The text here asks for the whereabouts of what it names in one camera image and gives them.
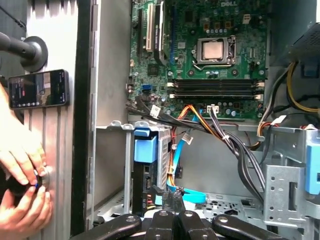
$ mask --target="expansion slot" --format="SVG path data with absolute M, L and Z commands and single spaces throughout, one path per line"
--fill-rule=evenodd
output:
M 154 29 L 154 54 L 153 57 L 160 65 L 166 65 L 164 53 L 164 29 L 165 29 L 165 1 L 155 7 L 155 29 Z
M 136 55 L 138 56 L 138 61 L 141 61 L 142 57 L 142 47 L 143 47 L 143 19 L 144 11 L 142 9 L 138 10 L 138 30 L 137 30 L 137 43 L 136 43 Z
M 147 23 L 146 23 L 146 43 L 145 50 L 152 52 L 154 50 L 154 29 L 155 29 L 155 5 L 148 4 Z

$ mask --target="dell logo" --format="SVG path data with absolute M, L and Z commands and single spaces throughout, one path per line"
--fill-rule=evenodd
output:
M 221 3 L 221 7 L 235 7 L 238 6 L 236 1 L 226 1 Z

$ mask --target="cpu socket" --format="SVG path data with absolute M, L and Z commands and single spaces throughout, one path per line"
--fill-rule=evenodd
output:
M 200 38 L 193 48 L 196 65 L 226 65 L 236 63 L 236 37 Z

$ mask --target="phone mount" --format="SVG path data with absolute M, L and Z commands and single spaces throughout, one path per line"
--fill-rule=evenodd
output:
M 22 67 L 30 73 L 41 70 L 48 60 L 47 45 L 38 36 L 29 36 L 20 41 L 0 32 L 0 51 L 21 57 Z

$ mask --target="screw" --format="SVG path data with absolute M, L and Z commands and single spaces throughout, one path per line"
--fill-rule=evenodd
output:
M 222 222 L 222 223 L 227 223 L 227 222 L 228 222 L 228 218 L 226 218 L 225 216 L 220 216 L 220 217 L 218 218 L 218 220 L 219 220 L 220 222 Z
M 165 211 L 161 211 L 159 215 L 164 217 L 164 216 L 168 216 L 168 213 Z
M 128 216 L 127 219 L 126 219 L 126 221 L 130 223 L 130 222 L 136 221 L 136 219 L 135 219 L 135 217 L 133 217 L 133 216 Z
M 191 211 L 186 211 L 184 215 L 186 215 L 187 217 L 192 217 L 193 213 Z

